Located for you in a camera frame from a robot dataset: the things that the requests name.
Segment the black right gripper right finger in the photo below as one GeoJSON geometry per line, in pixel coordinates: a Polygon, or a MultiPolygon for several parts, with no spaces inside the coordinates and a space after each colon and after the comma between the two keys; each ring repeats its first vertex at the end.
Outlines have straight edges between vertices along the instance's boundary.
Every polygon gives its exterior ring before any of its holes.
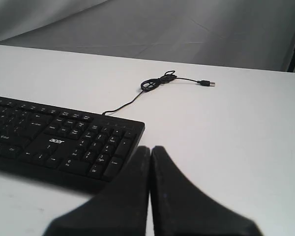
{"type": "Polygon", "coordinates": [[[260,236],[254,221],[197,188],[165,148],[151,152],[150,196],[156,236],[260,236]]]}

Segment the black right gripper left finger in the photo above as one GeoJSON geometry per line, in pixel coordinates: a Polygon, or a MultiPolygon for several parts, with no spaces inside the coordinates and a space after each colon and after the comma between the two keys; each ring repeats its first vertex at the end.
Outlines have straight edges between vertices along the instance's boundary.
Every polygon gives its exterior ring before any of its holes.
{"type": "Polygon", "coordinates": [[[150,149],[138,147],[119,175],[88,202],[54,219],[46,236],[144,236],[150,149]]]}

